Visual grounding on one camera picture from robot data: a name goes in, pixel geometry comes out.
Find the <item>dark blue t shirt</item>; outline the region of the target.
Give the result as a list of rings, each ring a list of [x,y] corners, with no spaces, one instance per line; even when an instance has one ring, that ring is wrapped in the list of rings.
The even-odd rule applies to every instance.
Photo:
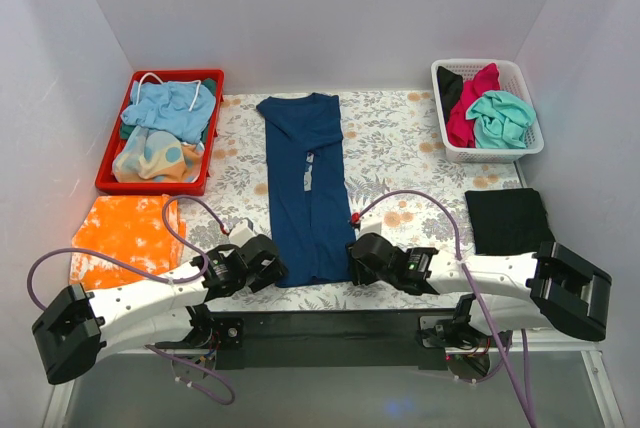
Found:
[[[348,281],[346,246],[355,234],[339,97],[269,97],[257,110],[265,121],[271,236],[288,269],[276,285]]]

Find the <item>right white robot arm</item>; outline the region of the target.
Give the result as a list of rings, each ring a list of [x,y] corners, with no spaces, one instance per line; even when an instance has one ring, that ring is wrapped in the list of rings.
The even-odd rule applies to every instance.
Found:
[[[606,337],[612,278],[557,242],[519,255],[459,261],[435,248],[402,250],[377,233],[347,247],[356,285],[377,281],[413,296],[458,293],[454,337],[475,345],[493,332],[554,328],[583,341]]]

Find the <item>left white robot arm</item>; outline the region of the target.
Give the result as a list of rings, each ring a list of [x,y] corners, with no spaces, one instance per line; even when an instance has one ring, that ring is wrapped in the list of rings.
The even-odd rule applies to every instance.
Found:
[[[258,292],[286,277],[274,242],[255,235],[243,245],[220,245],[163,275],[108,289],[63,288],[41,304],[32,334],[49,384],[72,381],[100,357],[144,344],[185,341],[205,346],[213,334],[207,302],[243,288]]]

